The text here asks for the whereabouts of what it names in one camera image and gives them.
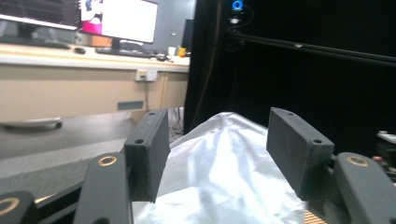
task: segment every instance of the white cloth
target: white cloth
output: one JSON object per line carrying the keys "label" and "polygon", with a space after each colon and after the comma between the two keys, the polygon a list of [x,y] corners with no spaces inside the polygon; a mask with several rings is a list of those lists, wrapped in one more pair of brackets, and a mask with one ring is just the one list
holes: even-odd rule
{"label": "white cloth", "polygon": [[305,203],[266,151],[267,129],[221,113],[171,144],[156,203],[134,223],[302,223]]}

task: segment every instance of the blue light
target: blue light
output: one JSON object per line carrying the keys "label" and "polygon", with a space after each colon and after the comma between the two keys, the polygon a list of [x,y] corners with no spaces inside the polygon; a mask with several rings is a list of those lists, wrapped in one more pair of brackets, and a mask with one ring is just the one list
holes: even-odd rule
{"label": "blue light", "polygon": [[233,2],[233,10],[242,10],[243,6],[244,6],[244,3],[240,0]]}

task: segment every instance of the keyboard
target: keyboard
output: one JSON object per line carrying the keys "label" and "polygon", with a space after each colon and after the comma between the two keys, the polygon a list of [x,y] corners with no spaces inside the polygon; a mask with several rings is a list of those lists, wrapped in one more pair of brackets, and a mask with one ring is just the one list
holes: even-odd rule
{"label": "keyboard", "polygon": [[135,57],[135,58],[154,58],[155,54],[146,53],[138,50],[126,50],[126,49],[112,49],[112,48],[97,48],[95,49],[96,53],[99,54],[111,54],[118,56],[127,56],[127,57]]}

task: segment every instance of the brass screw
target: brass screw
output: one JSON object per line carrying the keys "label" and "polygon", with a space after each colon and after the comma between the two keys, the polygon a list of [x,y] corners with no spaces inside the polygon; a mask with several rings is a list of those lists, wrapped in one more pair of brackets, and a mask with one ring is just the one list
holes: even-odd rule
{"label": "brass screw", "polygon": [[350,156],[346,160],[357,166],[369,166],[369,162],[361,157]]}
{"label": "brass screw", "polygon": [[114,164],[116,161],[117,161],[117,157],[115,157],[115,156],[106,156],[106,157],[103,157],[102,159],[100,159],[98,161],[98,164],[100,166],[109,166],[109,165]]}
{"label": "brass screw", "polygon": [[7,214],[12,211],[14,208],[18,206],[20,200],[18,198],[6,198],[0,201],[1,203],[9,203],[9,206],[6,209],[0,210],[0,216]]}

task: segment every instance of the cabinet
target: cabinet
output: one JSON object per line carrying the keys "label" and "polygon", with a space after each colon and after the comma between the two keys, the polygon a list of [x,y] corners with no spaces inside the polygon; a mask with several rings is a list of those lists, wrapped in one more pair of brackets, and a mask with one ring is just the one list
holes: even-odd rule
{"label": "cabinet", "polygon": [[[72,50],[1,46],[0,122],[111,113],[119,103],[143,103],[131,111],[183,106],[188,59],[175,63],[86,55]],[[134,81],[136,69],[158,71],[154,82]]]}

